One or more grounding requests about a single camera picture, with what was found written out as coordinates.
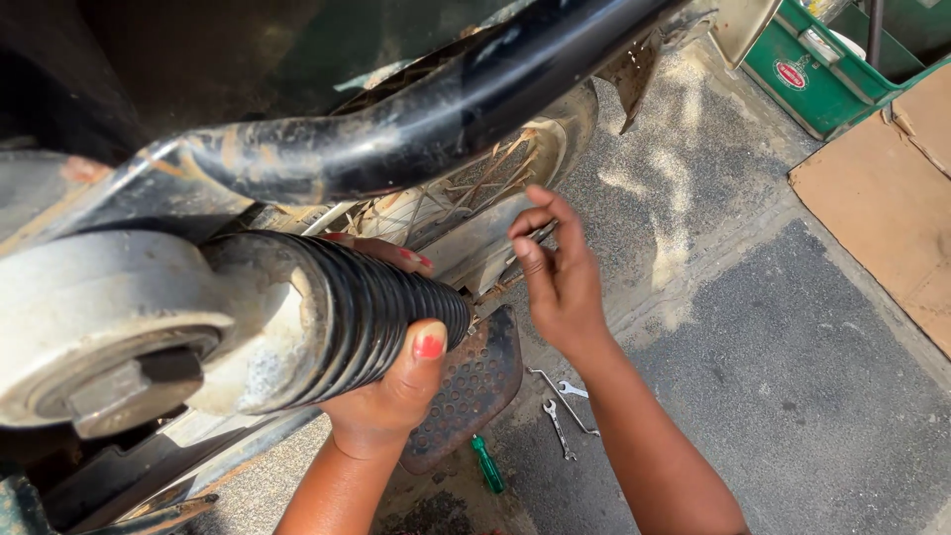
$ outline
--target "green plastic crate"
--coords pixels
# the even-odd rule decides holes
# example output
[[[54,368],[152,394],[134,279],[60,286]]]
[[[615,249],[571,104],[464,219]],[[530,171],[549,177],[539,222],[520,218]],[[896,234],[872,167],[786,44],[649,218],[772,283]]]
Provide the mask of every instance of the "green plastic crate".
[[[943,18],[951,28],[951,17]],[[864,48],[868,17],[855,6],[848,6],[829,26]],[[828,45],[825,53],[813,44],[810,31]],[[743,70],[813,137],[830,141],[949,61],[951,54],[926,67],[883,31],[882,72],[875,71],[798,2],[785,0],[750,50]]]

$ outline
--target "fingernail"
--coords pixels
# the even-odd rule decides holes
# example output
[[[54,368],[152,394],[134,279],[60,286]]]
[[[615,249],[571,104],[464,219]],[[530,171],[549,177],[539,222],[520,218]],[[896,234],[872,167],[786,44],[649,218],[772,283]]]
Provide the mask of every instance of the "fingernail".
[[[331,242],[347,242],[354,239],[353,234],[347,234],[346,232],[327,232],[321,234],[320,237]]]
[[[417,333],[413,355],[418,359],[437,359],[446,352],[446,326],[433,322]]]
[[[532,248],[527,243],[528,238],[518,237],[512,240],[512,249],[515,250],[515,256],[522,258],[532,252]]]
[[[408,248],[399,248],[399,256],[402,256],[406,260],[412,260],[413,262],[419,262],[422,260],[419,258],[419,255],[414,253]]]

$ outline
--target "wrench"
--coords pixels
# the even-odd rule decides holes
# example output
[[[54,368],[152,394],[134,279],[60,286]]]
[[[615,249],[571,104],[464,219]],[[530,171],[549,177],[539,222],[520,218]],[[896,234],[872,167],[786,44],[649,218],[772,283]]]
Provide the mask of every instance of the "wrench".
[[[561,447],[565,450],[565,461],[577,461],[578,458],[568,449],[568,441],[565,440],[565,433],[561,432],[561,424],[558,423],[558,417],[555,416],[554,410],[558,408],[554,404],[554,400],[548,400],[547,404],[541,406],[545,409],[545,412],[552,417],[552,423],[554,424],[554,430],[558,433],[558,440],[561,441]]]
[[[561,402],[561,405],[565,406],[565,408],[568,410],[568,413],[572,415],[572,418],[574,418],[574,422],[578,424],[579,427],[581,427],[582,431],[588,433],[589,435],[594,435],[596,437],[601,436],[601,431],[597,429],[592,429],[588,431],[588,428],[585,427],[585,425],[581,423],[581,419],[578,418],[578,415],[574,413],[574,409],[572,408],[572,406],[568,405],[568,402],[565,401],[565,398],[561,395],[561,392],[559,392],[558,389],[554,387],[552,380],[548,378],[548,374],[545,373],[544,370],[535,369],[533,367],[526,367],[525,369],[529,370],[529,373],[541,374],[542,379],[544,379],[545,382],[548,383],[548,386],[552,389],[552,392],[554,392],[554,395],[557,396],[558,401]]]
[[[588,399],[588,392],[582,390],[581,388],[575,388],[568,381],[558,381],[558,384],[561,385],[561,389],[558,391],[562,394],[574,394],[576,396],[581,396],[585,399]]]

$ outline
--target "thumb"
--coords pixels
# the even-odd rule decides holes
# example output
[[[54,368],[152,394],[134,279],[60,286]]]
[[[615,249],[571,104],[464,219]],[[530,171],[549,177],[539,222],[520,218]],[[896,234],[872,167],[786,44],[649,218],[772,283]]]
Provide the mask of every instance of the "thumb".
[[[406,331],[406,342],[383,376],[383,388],[396,404],[428,404],[439,388],[446,326],[439,320],[419,320]]]
[[[548,257],[541,246],[531,238],[519,236],[512,240],[512,249],[522,263],[522,272],[529,287],[529,305],[535,307],[557,303],[558,296],[554,291]]]

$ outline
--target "rusty metal footrest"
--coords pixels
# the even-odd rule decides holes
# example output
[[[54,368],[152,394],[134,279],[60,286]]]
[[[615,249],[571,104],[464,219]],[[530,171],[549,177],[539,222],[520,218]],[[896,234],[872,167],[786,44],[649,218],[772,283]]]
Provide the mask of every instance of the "rusty metal footrest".
[[[503,305],[446,355],[429,415],[410,433],[399,463],[424,474],[469,442],[522,386],[522,352],[512,307]]]

